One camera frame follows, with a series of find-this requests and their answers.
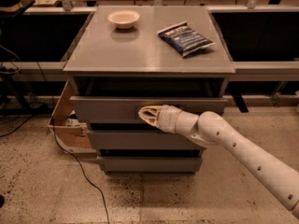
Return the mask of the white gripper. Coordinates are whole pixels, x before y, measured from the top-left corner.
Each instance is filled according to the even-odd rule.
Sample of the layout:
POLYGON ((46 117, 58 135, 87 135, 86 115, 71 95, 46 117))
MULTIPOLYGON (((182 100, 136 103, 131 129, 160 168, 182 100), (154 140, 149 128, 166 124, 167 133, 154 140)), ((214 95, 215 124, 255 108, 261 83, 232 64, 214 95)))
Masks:
POLYGON ((176 121, 181 109, 172 105, 147 105, 138 111, 139 117, 152 127, 166 133, 176 132, 176 121))

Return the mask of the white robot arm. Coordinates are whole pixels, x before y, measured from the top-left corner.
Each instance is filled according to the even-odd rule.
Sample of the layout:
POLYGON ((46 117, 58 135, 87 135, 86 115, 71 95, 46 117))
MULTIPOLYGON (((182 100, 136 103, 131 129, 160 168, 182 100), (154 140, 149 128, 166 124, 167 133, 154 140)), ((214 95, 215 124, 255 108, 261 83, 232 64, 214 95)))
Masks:
POLYGON ((299 173, 235 130, 223 117, 200 115, 172 105, 148 105, 138 116, 165 133, 177 133, 198 146, 220 144, 230 151, 295 217, 299 217, 299 173))

